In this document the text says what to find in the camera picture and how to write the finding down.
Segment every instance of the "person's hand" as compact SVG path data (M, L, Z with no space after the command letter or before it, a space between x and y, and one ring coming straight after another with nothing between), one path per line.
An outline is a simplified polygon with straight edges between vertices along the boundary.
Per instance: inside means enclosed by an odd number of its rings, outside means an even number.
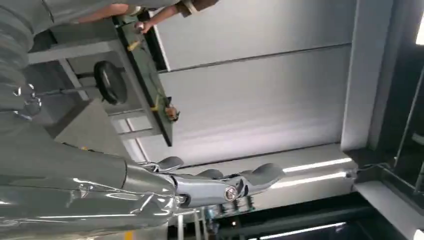
M153 24L150 21L144 21L143 25L144 26L141 31L143 34L146 34L153 27Z

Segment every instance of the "black round stool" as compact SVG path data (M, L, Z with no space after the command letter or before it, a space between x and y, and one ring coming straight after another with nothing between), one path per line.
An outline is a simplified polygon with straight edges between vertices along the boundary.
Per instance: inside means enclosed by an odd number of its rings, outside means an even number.
M122 71L110 61L99 61L94 65L94 72L77 74L78 79L94 77L95 86L83 86L74 89L57 89L35 93L37 97L66 95L91 89L99 90L101 96L109 104L124 104L128 99L127 86Z

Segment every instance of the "person's arm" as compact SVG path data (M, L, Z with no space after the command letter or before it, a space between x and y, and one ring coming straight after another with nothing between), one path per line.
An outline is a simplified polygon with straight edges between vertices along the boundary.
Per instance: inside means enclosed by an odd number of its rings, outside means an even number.
M78 23L90 23L112 16L124 15L129 11L129 9L130 6L127 4L112 4L96 11L89 16L78 19Z
M156 15L154 15L150 20L144 22L144 28L142 33L147 33L150 28L152 28L154 25L157 25L166 19L169 19L170 17L177 15L181 12L180 8L175 5L164 7L160 12L158 12Z
M215 5L217 2L218 0L181 0L175 5L165 7L150 20L143 22L144 29L142 33L147 33L154 25L159 24L176 14L181 13L183 17L188 17Z

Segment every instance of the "stool seat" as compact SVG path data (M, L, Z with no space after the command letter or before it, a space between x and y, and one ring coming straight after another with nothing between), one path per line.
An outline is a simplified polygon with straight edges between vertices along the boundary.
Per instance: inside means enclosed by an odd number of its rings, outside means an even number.
M128 99L127 86L121 71L109 61L94 65L96 86L102 97L112 105L124 104Z

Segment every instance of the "humanoid robot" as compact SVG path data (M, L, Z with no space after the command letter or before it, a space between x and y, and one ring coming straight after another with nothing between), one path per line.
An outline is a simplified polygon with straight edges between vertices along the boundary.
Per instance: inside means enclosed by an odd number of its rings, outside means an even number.
M113 3L159 8L176 0L0 1L0 239L78 239L166 223L177 208L224 204L265 191L282 169L223 176L171 172L177 157L137 164L54 142L31 121L40 99L26 84L33 37Z

